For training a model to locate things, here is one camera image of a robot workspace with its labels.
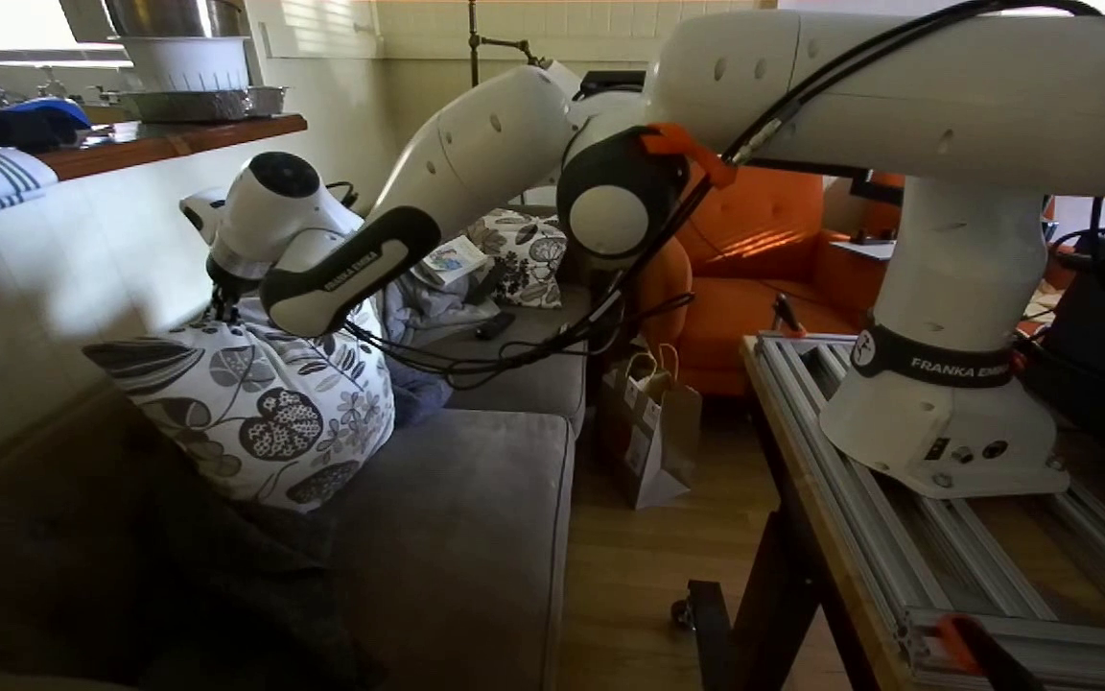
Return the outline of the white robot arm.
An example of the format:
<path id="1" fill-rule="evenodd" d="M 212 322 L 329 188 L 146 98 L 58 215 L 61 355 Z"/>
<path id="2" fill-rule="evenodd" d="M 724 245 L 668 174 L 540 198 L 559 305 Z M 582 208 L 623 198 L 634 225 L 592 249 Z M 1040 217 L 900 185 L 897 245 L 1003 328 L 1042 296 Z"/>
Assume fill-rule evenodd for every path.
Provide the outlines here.
<path id="1" fill-rule="evenodd" d="M 637 264 L 747 161 L 907 181 L 822 437 L 920 493 L 1064 491 L 1013 325 L 1048 259 L 1040 208 L 1105 193 L 1105 16 L 1081 0 L 689 16 L 637 90 L 588 97 L 564 66 L 469 87 L 406 142 L 359 225 L 294 154 L 261 154 L 180 209 L 224 289 L 252 289 L 287 335 L 325 335 L 539 181 L 588 253 Z"/>

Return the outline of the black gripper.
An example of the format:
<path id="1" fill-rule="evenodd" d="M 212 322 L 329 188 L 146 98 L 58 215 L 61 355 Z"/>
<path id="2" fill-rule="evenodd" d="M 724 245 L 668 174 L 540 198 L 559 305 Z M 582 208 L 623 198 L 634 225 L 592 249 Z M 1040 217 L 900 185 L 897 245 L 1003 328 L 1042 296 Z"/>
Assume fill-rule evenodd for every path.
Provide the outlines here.
<path id="1" fill-rule="evenodd" d="M 261 322 L 266 317 L 256 281 L 235 276 L 218 259 L 206 259 L 206 276 L 212 276 L 212 313 L 218 322 Z"/>

